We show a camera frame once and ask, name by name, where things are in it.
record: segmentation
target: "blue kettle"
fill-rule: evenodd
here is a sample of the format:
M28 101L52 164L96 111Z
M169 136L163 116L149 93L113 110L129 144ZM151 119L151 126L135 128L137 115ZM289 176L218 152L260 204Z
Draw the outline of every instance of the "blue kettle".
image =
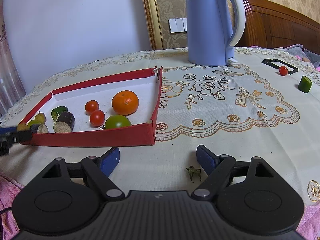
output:
M234 46L245 27L242 0L230 0L235 11L232 30L226 0L186 0L189 61L196 65L223 66L235 63Z

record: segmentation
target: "black cable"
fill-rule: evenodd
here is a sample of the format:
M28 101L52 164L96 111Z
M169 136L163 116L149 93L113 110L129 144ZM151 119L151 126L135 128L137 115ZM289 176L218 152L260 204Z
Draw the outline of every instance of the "black cable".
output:
M0 211L0 240L3 240L3 224L2 224L1 215L11 209L12 209L11 207L8 207Z

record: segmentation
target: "red box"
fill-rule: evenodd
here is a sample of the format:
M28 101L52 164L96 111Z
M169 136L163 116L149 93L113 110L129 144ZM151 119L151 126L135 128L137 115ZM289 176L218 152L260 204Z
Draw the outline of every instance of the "red box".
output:
M96 78L53 90L21 121L28 123L41 111L46 115L45 125L50 133L33 134L31 141L21 144L59 147L154 145L161 80L162 67L155 67ZM122 90L131 90L139 98L138 110L127 116L132 125L108 130L91 127L89 116L85 114L86 102L97 100L99 109L106 114L107 119L115 114L111 106L113 96ZM54 133L51 110L63 105L75 116L73 132Z

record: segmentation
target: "gold frame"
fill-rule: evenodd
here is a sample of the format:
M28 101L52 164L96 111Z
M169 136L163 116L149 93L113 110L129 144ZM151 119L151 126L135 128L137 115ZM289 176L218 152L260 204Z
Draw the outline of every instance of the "gold frame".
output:
M164 49L156 0L143 0L152 50Z

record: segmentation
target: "red tomato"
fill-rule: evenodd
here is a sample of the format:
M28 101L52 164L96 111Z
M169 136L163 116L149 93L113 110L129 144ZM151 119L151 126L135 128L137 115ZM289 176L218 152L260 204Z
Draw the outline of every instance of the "red tomato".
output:
M85 111L87 112L87 114L92 114L93 111L99 109L99 104L95 100L90 100L89 102L87 102L85 104L84 108L85 108Z
M280 73L280 75L282 75L282 76L287 75L287 73L288 73L288 68L287 68L286 66L281 66L281 67L279 68L279 73Z
M90 123L95 126L101 126L104 123L105 115L101 110L95 110L90 115Z

